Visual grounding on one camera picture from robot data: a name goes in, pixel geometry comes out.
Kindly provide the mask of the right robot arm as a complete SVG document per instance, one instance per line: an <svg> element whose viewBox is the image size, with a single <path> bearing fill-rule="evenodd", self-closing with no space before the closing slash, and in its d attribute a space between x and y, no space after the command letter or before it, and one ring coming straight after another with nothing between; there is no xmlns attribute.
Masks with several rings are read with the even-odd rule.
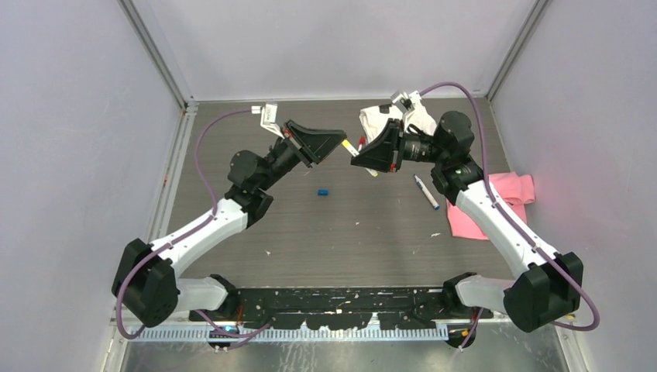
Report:
<svg viewBox="0 0 657 372"><path fill-rule="evenodd" d="M382 173L398 171L405 160L432 164L438 193L476 223L513 275L504 281L465 273L445 281L444 310L462 317L485 308L532 332L579 309L583 262L559 253L514 213L471 157L474 140L469 118L457 111L443 114L431 135L416 126L405 132L400 120L389 119L351 164Z"/></svg>

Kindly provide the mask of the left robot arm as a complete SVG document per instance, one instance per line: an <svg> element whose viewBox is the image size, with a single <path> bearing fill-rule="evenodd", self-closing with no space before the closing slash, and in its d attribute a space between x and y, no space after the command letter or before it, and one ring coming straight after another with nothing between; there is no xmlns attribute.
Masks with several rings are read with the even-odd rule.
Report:
<svg viewBox="0 0 657 372"><path fill-rule="evenodd" d="M184 227L146 243L126 245L112 284L115 318L129 339L124 311L141 327L158 326L176 312L210 311L228 320L238 309L236 289L213 274L202 279L181 275L209 250L259 222L273 203L267 190L297 165L320 164L347 135L340 129L310 129L289 120L268 154L240 150L230 161L230 189L212 207Z"/></svg>

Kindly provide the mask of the white pen yellow end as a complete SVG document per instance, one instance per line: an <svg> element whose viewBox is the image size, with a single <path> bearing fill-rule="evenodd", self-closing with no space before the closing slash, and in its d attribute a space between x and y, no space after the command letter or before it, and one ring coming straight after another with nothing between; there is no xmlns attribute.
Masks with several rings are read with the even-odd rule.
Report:
<svg viewBox="0 0 657 372"><path fill-rule="evenodd" d="M352 145L349 145L349 146L348 146L348 151L349 151L349 153L350 153L353 157L359 155L359 151L358 151L355 147L353 147ZM372 169L367 168L366 171L367 171L370 175L372 175L373 177L377 177L377 176L378 176L378 173L377 173L375 170L372 170Z"/></svg>

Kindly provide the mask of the white blue marker pen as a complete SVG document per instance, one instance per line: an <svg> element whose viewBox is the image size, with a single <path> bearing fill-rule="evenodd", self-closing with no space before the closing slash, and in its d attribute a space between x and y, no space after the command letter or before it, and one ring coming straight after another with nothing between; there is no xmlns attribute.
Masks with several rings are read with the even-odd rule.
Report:
<svg viewBox="0 0 657 372"><path fill-rule="evenodd" d="M440 209L439 203L437 202L436 198L432 195L432 193L429 191L428 187L425 185L423 180L417 174L414 174L413 178L414 178L414 182L416 183L422 194L425 196L431 207L434 210L439 210Z"/></svg>

